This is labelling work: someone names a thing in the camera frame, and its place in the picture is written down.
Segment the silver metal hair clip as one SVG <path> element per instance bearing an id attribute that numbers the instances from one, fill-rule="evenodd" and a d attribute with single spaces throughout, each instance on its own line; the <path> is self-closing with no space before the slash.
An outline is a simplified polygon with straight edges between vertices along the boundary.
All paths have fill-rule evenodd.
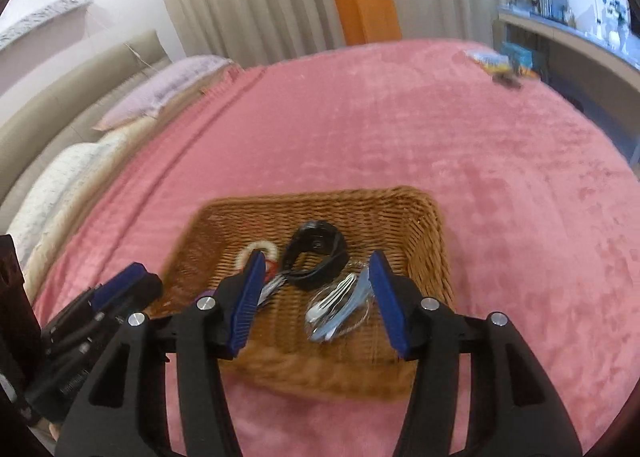
<path id="1" fill-rule="evenodd" d="M 260 292 L 257 307 L 263 307 L 270 300 L 273 293 L 276 293 L 285 284 L 285 274 L 279 273 L 270 279 L 270 281 L 268 281 L 268 283 L 262 288 L 262 292 Z"/>

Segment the black scrunchie hair band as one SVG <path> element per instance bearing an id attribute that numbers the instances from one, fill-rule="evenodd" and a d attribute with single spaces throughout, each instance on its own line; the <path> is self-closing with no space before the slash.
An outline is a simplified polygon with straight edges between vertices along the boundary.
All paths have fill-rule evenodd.
<path id="1" fill-rule="evenodd" d="M 280 266 L 288 284 L 312 291 L 333 281 L 348 261 L 343 233 L 331 223 L 317 220 L 296 229 L 284 250 Z"/>

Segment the white floral pillow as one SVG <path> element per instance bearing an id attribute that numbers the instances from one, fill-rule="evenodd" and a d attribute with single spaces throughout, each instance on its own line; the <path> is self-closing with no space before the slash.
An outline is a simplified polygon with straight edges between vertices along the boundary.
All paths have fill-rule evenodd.
<path id="1" fill-rule="evenodd" d="M 36 178 L 8 227 L 29 302 L 90 208 L 151 135 L 149 120 L 132 122 L 99 142 L 65 148 Z"/>

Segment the beige padded headboard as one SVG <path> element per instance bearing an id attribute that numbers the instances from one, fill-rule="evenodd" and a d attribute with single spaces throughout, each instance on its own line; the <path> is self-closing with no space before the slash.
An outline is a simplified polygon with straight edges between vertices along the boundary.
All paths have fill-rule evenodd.
<path id="1" fill-rule="evenodd" d="M 1 229 L 47 165 L 67 147 L 94 143 L 98 121 L 170 64 L 157 33 L 144 32 L 61 76 L 1 125 Z"/>

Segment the lilac pillow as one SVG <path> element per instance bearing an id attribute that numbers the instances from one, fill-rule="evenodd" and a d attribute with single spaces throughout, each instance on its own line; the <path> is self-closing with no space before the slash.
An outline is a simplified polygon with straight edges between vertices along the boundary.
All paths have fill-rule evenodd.
<path id="1" fill-rule="evenodd" d="M 172 98 L 221 69 L 234 66 L 230 58 L 216 55 L 191 56 L 173 62 L 134 88 L 93 128 L 107 132 L 141 117 L 156 118 Z"/>

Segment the brown wicker basket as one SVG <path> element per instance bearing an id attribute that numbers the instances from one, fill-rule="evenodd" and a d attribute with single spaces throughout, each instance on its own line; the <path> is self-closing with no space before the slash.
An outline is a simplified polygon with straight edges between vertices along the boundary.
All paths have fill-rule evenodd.
<path id="1" fill-rule="evenodd" d="M 176 244 L 151 314 L 181 311 L 257 249 L 274 262 L 268 277 L 276 289 L 233 371 L 299 394 L 392 401 L 409 393 L 414 365 L 390 346 L 364 273 L 372 252 L 382 251 L 424 295 L 454 303 L 432 196 L 400 186 L 214 200 Z"/>

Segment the pink plush bedspread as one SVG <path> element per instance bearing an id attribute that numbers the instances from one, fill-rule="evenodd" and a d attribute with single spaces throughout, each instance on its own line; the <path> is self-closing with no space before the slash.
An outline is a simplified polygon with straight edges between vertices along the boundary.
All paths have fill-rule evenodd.
<path id="1" fill-rule="evenodd" d="M 469 49 L 404 41 L 235 71 L 126 164 L 37 317 L 132 262 L 159 272 L 209 200 L 412 186 L 444 217 L 457 309 L 512 319 L 592 446 L 639 378 L 639 183 L 560 95 L 495 83 Z"/>

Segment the colourful booklet on bed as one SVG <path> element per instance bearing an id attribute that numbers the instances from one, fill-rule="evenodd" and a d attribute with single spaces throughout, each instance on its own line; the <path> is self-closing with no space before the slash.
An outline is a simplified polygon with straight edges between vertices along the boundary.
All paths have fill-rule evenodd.
<path id="1" fill-rule="evenodd" d="M 539 78 L 539 74 L 526 62 L 521 62 L 494 50 L 467 50 L 465 55 L 491 76 L 512 74 L 512 76 L 522 76 L 528 79 Z"/>

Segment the white desk lamp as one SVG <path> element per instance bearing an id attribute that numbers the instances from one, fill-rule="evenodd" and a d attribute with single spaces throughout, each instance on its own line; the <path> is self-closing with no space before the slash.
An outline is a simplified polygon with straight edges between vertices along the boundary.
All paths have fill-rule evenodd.
<path id="1" fill-rule="evenodd" d="M 589 1 L 589 5 L 580 13 L 578 22 L 588 34 L 598 35 L 600 29 L 599 0 L 587 1 Z"/>

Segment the white vase with plant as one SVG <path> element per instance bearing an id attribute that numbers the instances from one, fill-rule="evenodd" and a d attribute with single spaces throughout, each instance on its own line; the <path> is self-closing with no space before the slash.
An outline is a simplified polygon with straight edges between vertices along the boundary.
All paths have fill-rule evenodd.
<path id="1" fill-rule="evenodd" d="M 602 0 L 602 3 L 603 39 L 614 50 L 625 53 L 630 33 L 628 7 L 621 0 Z"/>

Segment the books on desk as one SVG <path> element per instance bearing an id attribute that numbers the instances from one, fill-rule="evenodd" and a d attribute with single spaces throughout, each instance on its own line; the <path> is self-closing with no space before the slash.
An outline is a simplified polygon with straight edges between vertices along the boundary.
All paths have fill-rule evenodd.
<path id="1" fill-rule="evenodd" d="M 513 0 L 508 7 L 518 13 L 569 24 L 573 17 L 568 0 Z"/>

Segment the white patterned wall shelf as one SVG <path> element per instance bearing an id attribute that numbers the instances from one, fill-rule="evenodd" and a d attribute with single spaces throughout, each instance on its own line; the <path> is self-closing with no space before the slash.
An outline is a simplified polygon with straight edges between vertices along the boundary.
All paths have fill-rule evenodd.
<path id="1" fill-rule="evenodd" d="M 0 50 L 3 52 L 29 33 L 50 24 L 55 19 L 83 9 L 92 2 L 93 0 L 56 0 L 35 10 L 1 31 Z"/>

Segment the white wall desk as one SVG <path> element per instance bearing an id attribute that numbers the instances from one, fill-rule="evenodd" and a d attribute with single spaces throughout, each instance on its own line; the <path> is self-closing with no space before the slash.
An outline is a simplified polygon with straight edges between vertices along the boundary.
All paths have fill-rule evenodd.
<path id="1" fill-rule="evenodd" d="M 497 9 L 494 43 L 535 54 L 540 77 L 597 125 L 631 168 L 639 166 L 639 56 L 588 33 L 507 5 Z"/>

